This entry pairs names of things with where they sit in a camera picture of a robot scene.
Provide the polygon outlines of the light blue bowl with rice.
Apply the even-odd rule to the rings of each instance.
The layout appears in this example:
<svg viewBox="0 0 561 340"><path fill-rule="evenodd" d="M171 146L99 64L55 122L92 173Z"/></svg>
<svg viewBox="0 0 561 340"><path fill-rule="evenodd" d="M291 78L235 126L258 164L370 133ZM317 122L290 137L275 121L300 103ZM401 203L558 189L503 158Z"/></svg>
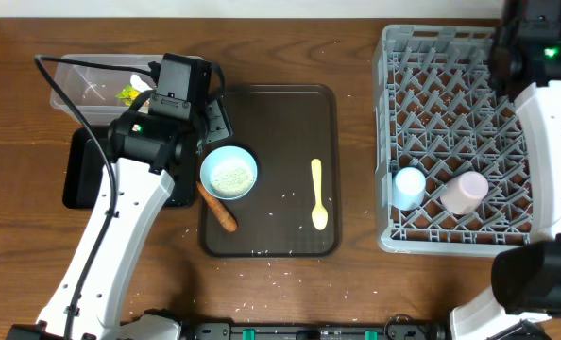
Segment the light blue bowl with rice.
<svg viewBox="0 0 561 340"><path fill-rule="evenodd" d="M237 200L247 195L258 177L255 158L238 146L222 146L201 163L200 183L212 196Z"/></svg>

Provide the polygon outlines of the orange carrot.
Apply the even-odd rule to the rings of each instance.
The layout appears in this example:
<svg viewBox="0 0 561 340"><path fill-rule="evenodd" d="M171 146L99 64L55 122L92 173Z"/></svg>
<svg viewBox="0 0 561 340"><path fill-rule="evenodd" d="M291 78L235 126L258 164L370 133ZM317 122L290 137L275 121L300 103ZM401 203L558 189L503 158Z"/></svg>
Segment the orange carrot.
<svg viewBox="0 0 561 340"><path fill-rule="evenodd" d="M229 213L229 211L224 207L224 205L213 195L211 195L201 182L196 183L196 188L205 200L206 204L209 206L213 215L216 217L220 225L227 232L237 231L238 224L234 217Z"/></svg>

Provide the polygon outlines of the white tissue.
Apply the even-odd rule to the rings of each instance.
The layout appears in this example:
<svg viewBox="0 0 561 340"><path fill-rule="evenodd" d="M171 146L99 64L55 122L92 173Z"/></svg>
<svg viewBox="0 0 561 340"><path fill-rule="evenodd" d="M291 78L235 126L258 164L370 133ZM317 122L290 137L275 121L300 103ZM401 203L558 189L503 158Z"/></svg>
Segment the white tissue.
<svg viewBox="0 0 561 340"><path fill-rule="evenodd" d="M152 87L142 80L138 75L132 74L130 77L130 85L133 89L135 89L139 93L143 93L145 91L152 90Z"/></svg>

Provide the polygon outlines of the yellow plastic spoon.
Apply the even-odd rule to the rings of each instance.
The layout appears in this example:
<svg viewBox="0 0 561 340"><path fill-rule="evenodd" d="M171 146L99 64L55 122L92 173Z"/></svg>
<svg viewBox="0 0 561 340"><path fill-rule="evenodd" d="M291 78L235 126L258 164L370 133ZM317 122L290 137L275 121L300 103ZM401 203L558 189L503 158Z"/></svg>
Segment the yellow plastic spoon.
<svg viewBox="0 0 561 340"><path fill-rule="evenodd" d="M311 173L314 188L314 207L311 217L317 230L324 230L328 223L328 212L322 202L322 163L320 159L312 159Z"/></svg>

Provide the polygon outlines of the yellow green snack wrapper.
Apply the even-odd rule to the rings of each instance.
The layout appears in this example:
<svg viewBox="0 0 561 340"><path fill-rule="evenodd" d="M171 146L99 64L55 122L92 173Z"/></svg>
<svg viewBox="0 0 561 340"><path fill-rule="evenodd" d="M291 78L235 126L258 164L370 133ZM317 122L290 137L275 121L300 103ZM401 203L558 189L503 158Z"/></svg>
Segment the yellow green snack wrapper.
<svg viewBox="0 0 561 340"><path fill-rule="evenodd" d="M127 85L115 97L119 99L126 107L129 107L140 94L141 91L135 89L131 85Z"/></svg>

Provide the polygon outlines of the light blue cup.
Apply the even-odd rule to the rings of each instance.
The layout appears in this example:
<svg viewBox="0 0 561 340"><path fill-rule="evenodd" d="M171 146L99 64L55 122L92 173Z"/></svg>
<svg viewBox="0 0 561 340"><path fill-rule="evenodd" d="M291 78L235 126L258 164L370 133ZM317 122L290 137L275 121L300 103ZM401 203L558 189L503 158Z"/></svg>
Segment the light blue cup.
<svg viewBox="0 0 561 340"><path fill-rule="evenodd" d="M400 169L393 178L393 206L402 211L419 207L424 199L426 178L415 167Z"/></svg>

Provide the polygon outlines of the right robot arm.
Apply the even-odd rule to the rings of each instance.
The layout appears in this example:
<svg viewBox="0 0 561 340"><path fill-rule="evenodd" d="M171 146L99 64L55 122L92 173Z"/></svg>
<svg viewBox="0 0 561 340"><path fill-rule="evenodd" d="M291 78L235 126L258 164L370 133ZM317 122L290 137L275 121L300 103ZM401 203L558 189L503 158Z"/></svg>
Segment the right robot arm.
<svg viewBox="0 0 561 340"><path fill-rule="evenodd" d="M561 318L561 0L505 2L488 61L527 145L531 242L495 257L490 286L450 313L446 336L543 339L539 323Z"/></svg>

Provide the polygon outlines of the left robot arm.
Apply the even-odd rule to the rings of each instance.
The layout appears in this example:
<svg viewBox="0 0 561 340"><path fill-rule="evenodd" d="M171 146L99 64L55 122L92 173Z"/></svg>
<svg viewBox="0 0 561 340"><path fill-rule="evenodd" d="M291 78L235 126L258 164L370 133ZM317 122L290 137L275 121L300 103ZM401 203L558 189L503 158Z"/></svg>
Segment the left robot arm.
<svg viewBox="0 0 561 340"><path fill-rule="evenodd" d="M228 138L225 89L210 89L221 67L163 55L143 71L155 87L113 119L96 149L103 175L87 227L55 294L33 325L14 324L10 339L180 339L166 311L122 323L128 285L145 239L176 185L196 188L201 147Z"/></svg>

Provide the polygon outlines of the white pink cup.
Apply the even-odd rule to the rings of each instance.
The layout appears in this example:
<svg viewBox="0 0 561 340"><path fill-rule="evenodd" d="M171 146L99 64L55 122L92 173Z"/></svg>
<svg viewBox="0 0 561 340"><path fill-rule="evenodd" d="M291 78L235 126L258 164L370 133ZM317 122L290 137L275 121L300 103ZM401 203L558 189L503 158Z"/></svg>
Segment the white pink cup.
<svg viewBox="0 0 561 340"><path fill-rule="evenodd" d="M440 202L450 213L465 215L477 209L488 190L488 181L482 174L468 171L446 184Z"/></svg>

